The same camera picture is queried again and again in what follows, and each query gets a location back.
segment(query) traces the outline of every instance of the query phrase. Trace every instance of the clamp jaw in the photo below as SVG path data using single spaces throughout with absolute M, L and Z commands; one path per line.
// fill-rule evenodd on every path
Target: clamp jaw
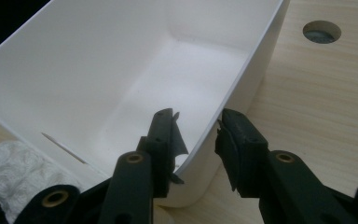
M 225 109 L 215 152 L 232 189 L 260 198 L 264 222 L 358 223 L 358 190 L 353 198 L 324 186 L 295 154 L 269 151 L 263 135 L 243 114 Z

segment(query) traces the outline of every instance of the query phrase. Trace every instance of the white plastic bin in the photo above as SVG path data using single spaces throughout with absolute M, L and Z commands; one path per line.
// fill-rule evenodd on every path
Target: white plastic bin
M 0 124 L 90 188 L 136 149 L 154 113 L 180 112 L 185 206 L 220 164 L 215 122 L 245 112 L 265 73 L 286 0 L 53 0 L 0 46 Z M 70 148 L 74 156 L 42 133 Z

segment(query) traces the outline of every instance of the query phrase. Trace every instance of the light wood surface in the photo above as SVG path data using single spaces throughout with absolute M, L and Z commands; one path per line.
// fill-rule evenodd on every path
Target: light wood surface
M 342 31 L 332 44 L 302 34 L 310 21 Z M 271 150 L 296 153 L 333 189 L 358 187 L 358 0 L 291 0 L 266 77 L 248 112 Z M 13 136 L 0 127 L 0 141 Z M 258 200 L 230 191 L 221 167 L 205 195 L 168 208 L 176 223 L 263 223 Z

